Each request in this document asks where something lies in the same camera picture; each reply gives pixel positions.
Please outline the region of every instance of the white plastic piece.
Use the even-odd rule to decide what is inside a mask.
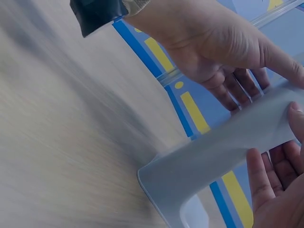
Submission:
[[[292,101],[304,107],[304,90],[285,82],[219,128],[138,171],[140,185],[169,227],[196,228],[182,214],[187,201],[244,162],[250,148],[265,152],[295,138],[287,119]]]

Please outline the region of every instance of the yellow stripe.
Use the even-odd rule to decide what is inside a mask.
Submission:
[[[203,115],[201,114],[199,108],[195,104],[190,93],[185,92],[180,97],[184,105],[186,106],[186,109],[189,112],[198,131],[201,132],[202,134],[208,132],[210,130],[210,127],[208,126]]]
[[[252,228],[253,214],[248,200],[240,186],[237,177],[230,171],[222,177],[227,191],[233,201],[244,228]]]
[[[269,10],[272,10],[273,8],[275,8],[275,7],[277,7],[277,6],[279,6],[279,5],[281,5],[283,3],[283,1],[282,0],[270,0],[270,2],[269,2],[269,6],[268,6],[268,11]]]
[[[158,43],[155,41],[155,39],[150,37],[145,40],[145,43],[166,71],[173,69],[171,61],[168,59],[168,57],[163,52],[162,48],[158,45]]]
[[[206,123],[203,115],[201,114],[199,108],[195,104],[190,93],[185,92],[180,97],[184,105],[186,106],[186,109],[189,112],[196,128],[201,133],[206,133],[207,131],[209,131],[210,127]],[[234,172],[231,171],[227,173],[222,177],[222,179],[224,181],[226,189],[230,195],[230,198],[236,208],[236,211],[244,228],[252,228],[253,225],[252,210]]]

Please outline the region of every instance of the finger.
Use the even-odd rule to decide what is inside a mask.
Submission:
[[[276,196],[269,182],[262,156],[257,149],[248,151],[247,169],[253,212],[256,212],[262,205]]]
[[[300,146],[295,141],[289,141],[283,144],[285,157],[297,172],[298,176],[303,173],[303,164],[300,155]]]
[[[238,105],[234,102],[231,95],[229,94],[228,90],[223,84],[220,84],[214,88],[206,87],[212,95],[229,111],[235,111],[238,108]]]
[[[286,190],[298,175],[289,160],[286,159],[282,145],[269,150],[269,154],[274,170],[282,183],[283,189]]]
[[[265,170],[267,173],[267,177],[269,179],[272,190],[275,193],[275,196],[280,196],[284,192],[283,186],[281,184],[280,179],[278,178],[268,156],[268,153],[265,152],[262,154],[262,159],[264,162]]]
[[[226,76],[224,86],[241,105],[250,103],[249,97],[246,95],[243,88],[239,85],[233,74]]]
[[[287,53],[273,44],[266,37],[260,40],[261,57],[264,58],[265,67],[273,70],[294,85],[304,88],[304,68]]]
[[[270,81],[265,68],[251,70],[251,72],[262,90],[265,90],[270,86]]]
[[[236,69],[234,71],[234,76],[250,97],[255,98],[260,95],[260,91],[246,69]]]
[[[238,105],[234,102],[228,90],[223,85],[225,76],[222,71],[218,71],[213,77],[200,83],[229,111],[238,110]]]
[[[289,126],[300,143],[304,141],[304,113],[296,102],[292,102],[288,109]]]

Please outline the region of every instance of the floor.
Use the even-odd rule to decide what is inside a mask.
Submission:
[[[136,171],[183,128],[116,31],[83,39],[68,4],[0,6],[0,226],[165,227]],[[201,198],[225,227],[210,189]]]

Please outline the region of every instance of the black sleeve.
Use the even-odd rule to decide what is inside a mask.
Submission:
[[[80,24],[83,37],[128,14],[122,0],[71,0],[70,6]]]

